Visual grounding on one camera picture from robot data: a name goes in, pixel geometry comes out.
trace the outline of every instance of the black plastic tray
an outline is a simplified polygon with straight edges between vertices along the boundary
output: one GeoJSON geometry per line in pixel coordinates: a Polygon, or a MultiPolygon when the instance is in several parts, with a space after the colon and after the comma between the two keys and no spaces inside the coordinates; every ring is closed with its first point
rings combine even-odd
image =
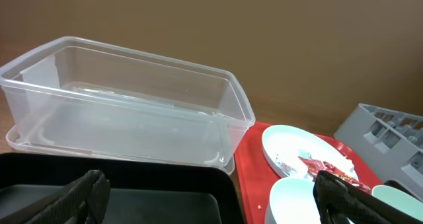
{"type": "Polygon", "coordinates": [[[91,169],[112,186],[103,223],[244,223],[231,179],[216,168],[21,153],[0,155],[0,218],[91,169]]]}

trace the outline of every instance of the light blue bowl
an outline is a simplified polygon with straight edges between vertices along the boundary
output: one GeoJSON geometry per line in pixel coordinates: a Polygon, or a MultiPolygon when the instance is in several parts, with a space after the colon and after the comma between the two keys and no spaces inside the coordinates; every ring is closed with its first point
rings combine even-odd
{"type": "Polygon", "coordinates": [[[403,191],[386,185],[378,185],[373,188],[371,195],[399,211],[423,221],[423,203],[403,191]]]}

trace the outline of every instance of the white plate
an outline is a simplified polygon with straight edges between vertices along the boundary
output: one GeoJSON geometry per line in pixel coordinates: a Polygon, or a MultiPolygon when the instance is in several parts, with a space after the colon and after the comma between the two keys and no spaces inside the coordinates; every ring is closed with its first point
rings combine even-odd
{"type": "Polygon", "coordinates": [[[327,161],[339,168],[342,172],[358,180],[351,160],[343,157],[333,146],[307,131],[286,125],[275,125],[267,128],[262,135],[263,153],[272,169],[282,178],[287,175],[280,168],[276,157],[284,163],[295,167],[296,178],[310,180],[307,166],[298,159],[311,154],[312,159],[327,161]]]}
{"type": "Polygon", "coordinates": [[[277,181],[270,191],[265,224],[320,224],[314,185],[314,182],[290,177],[277,181]]]}

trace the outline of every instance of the gray dish rack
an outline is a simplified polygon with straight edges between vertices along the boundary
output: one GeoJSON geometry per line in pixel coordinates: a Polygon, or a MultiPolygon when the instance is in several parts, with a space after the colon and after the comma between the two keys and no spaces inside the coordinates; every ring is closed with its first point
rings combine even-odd
{"type": "Polygon", "coordinates": [[[383,181],[423,201],[423,117],[359,104],[336,131],[383,181]]]}

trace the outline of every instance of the clear plastic container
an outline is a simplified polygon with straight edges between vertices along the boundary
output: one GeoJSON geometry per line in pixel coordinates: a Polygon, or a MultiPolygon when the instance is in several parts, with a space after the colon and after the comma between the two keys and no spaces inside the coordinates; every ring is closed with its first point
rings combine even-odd
{"type": "Polygon", "coordinates": [[[255,122],[228,71],[81,38],[16,58],[0,85],[33,150],[224,167],[255,122]]]}

